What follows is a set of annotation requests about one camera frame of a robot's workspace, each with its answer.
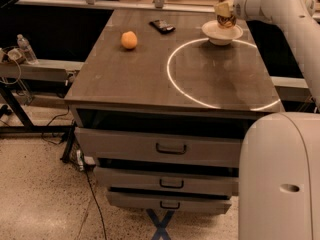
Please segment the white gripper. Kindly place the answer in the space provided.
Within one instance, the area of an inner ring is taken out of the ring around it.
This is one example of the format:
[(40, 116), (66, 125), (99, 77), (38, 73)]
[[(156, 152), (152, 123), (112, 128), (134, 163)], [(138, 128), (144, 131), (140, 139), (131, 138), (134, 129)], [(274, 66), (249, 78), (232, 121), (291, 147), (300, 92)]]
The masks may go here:
[[(232, 16), (232, 3), (227, 0), (219, 2), (214, 6), (217, 16), (230, 18)], [(261, 0), (234, 0), (233, 14), (242, 20), (262, 20)]]

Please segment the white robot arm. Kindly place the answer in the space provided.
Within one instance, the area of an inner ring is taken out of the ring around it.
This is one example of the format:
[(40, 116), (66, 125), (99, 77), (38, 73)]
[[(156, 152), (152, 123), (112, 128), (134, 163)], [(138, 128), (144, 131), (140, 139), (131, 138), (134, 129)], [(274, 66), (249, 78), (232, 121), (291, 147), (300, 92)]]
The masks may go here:
[[(313, 0), (234, 0), (237, 18), (277, 26), (301, 78), (274, 77), (320, 109), (320, 25)], [(239, 163), (239, 240), (320, 240), (320, 115), (281, 112), (257, 120)]]

